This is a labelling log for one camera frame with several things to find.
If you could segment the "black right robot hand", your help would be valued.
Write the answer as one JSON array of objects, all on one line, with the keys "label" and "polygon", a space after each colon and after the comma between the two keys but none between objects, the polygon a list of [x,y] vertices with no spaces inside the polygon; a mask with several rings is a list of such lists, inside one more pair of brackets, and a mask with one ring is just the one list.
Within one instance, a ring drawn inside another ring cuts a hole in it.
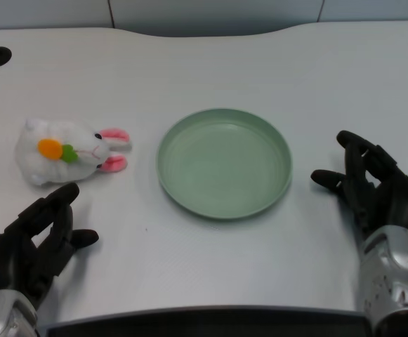
[{"label": "black right robot hand", "polygon": [[350,132],[336,137],[345,150],[345,173],[315,170],[311,179],[336,194],[353,212],[362,238],[385,225],[408,230],[408,176],[379,145]]}]

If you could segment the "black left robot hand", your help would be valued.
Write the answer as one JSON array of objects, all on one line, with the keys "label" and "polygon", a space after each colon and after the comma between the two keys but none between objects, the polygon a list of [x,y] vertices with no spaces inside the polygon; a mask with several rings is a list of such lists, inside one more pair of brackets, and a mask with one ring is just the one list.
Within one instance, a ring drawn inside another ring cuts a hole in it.
[{"label": "black left robot hand", "polygon": [[79,187],[68,183],[40,198],[0,234],[0,290],[24,295],[37,309],[72,256],[99,239],[73,228],[71,203]]}]

